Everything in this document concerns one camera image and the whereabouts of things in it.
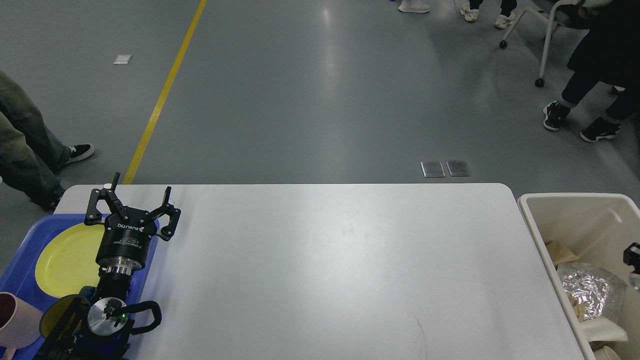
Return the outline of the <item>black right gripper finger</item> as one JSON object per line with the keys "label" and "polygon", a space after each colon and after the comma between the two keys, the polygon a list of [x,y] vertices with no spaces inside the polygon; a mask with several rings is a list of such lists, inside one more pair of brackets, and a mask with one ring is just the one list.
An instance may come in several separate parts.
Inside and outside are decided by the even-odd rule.
{"label": "black right gripper finger", "polygon": [[640,266],[640,244],[632,243],[624,249],[622,253],[622,262],[626,266],[639,267]]}

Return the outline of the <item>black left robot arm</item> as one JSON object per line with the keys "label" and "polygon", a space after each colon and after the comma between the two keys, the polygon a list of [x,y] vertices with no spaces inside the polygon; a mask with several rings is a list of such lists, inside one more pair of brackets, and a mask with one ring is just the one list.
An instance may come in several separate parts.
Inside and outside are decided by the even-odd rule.
{"label": "black left robot arm", "polygon": [[154,239],[167,242],[175,235],[181,210],[170,203],[170,186],[158,208],[124,205],[116,193],[120,176],[115,173],[112,182],[92,190],[84,216],[84,225],[103,228],[95,258],[98,283],[46,310],[39,322],[44,340],[36,360],[123,360],[130,337],[162,323],[158,303],[135,298],[131,285],[153,257]]}

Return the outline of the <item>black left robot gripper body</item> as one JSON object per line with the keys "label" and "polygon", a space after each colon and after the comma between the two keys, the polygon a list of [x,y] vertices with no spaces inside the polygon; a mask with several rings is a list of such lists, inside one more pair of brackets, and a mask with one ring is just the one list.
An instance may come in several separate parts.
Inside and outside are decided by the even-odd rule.
{"label": "black left robot gripper body", "polygon": [[103,236],[95,258],[107,273],[132,276],[146,266],[153,236],[158,230],[148,210],[128,210],[126,219],[116,214],[106,216]]}

